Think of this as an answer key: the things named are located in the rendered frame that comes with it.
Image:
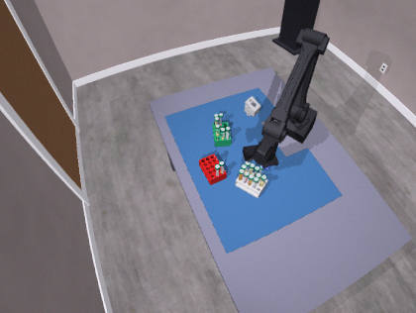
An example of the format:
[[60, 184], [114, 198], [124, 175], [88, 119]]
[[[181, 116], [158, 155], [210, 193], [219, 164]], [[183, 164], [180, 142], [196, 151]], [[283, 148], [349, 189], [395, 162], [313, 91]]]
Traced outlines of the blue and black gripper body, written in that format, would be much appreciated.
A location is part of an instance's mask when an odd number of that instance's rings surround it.
[[278, 160], [275, 153], [276, 151], [273, 152], [270, 161], [268, 161], [266, 165], [263, 165], [263, 167], [269, 167], [270, 165], [278, 165]]

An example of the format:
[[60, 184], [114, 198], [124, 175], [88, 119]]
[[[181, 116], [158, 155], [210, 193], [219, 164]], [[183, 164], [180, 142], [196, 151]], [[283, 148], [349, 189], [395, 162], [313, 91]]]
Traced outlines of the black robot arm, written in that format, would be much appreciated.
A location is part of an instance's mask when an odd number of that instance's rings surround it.
[[[285, 139], [288, 120], [298, 130], [310, 121], [310, 117], [306, 116], [310, 105], [306, 102], [306, 94], [318, 56], [319, 54], [324, 55], [329, 40], [327, 34], [309, 28], [301, 29], [296, 40], [296, 45], [301, 47], [298, 59], [279, 101], [262, 126], [261, 134], [263, 138], [261, 142], [258, 145], [243, 147], [245, 161], [250, 162], [254, 159], [256, 163], [265, 165], [267, 161], [270, 161], [273, 152], [276, 151], [278, 143]], [[255, 153], [255, 151], [257, 152]]]

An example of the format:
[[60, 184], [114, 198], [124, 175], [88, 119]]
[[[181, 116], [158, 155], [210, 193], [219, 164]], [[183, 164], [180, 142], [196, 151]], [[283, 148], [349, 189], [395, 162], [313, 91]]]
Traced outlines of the red tube rack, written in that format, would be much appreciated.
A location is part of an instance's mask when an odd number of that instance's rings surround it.
[[214, 154], [199, 160], [199, 166], [202, 169], [203, 173], [205, 174], [210, 185], [225, 179], [227, 176], [227, 172], [225, 171], [225, 169], [224, 169], [224, 173], [220, 173], [220, 169], [219, 169], [219, 176], [216, 176], [216, 169], [215, 169], [216, 164], [219, 164], [219, 161]]

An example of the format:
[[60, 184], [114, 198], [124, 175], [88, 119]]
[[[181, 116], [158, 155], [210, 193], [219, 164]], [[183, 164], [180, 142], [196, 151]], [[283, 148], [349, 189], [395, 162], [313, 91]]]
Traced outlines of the blue flat mat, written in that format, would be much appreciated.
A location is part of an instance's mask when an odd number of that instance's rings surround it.
[[[253, 117], [245, 101], [253, 96], [260, 111]], [[226, 253], [273, 233], [342, 196], [307, 149], [285, 156], [277, 146], [277, 166], [264, 170], [268, 179], [259, 198], [236, 186], [245, 164], [243, 147], [258, 145], [263, 124], [274, 106], [259, 88], [192, 107], [165, 120]], [[214, 114], [228, 122], [231, 145], [215, 147]], [[210, 185], [199, 160], [214, 154], [227, 177]]]

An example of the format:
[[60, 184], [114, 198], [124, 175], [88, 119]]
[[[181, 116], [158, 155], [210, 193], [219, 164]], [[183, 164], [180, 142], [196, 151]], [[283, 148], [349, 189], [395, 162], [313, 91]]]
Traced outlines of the green tube rack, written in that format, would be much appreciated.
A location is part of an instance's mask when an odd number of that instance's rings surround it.
[[[225, 128], [225, 139], [221, 140], [221, 129], [219, 131], [219, 136], [216, 137], [216, 129], [215, 129], [215, 125], [213, 123], [213, 136], [214, 136], [214, 144], [215, 147], [224, 147], [224, 146], [230, 146], [231, 145], [231, 135], [229, 134], [229, 139], [226, 139], [226, 127], [229, 127], [228, 122], [223, 122], [222, 126], [220, 126], [220, 128]], [[217, 140], [219, 139], [219, 140]]]

